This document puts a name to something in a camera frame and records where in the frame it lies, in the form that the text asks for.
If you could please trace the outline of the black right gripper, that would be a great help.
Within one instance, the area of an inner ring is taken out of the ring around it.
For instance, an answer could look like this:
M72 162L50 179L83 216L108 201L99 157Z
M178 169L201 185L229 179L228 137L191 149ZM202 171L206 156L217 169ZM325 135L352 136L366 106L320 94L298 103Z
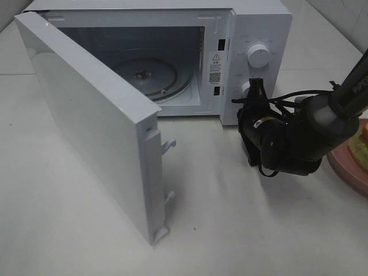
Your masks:
M261 160L264 136L272 129L284 126L281 115L273 111L263 95L263 78L250 78L248 94L243 98L243 107L238 110L238 131L243 140L251 167Z

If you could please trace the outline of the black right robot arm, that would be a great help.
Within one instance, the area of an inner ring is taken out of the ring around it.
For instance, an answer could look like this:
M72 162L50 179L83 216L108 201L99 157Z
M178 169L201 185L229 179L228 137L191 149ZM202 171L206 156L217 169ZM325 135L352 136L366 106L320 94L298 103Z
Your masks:
M367 54L332 90L304 90L268 98L262 78L251 78L247 95L233 99L238 131L250 166L268 176L315 172L323 156L351 138L367 110Z

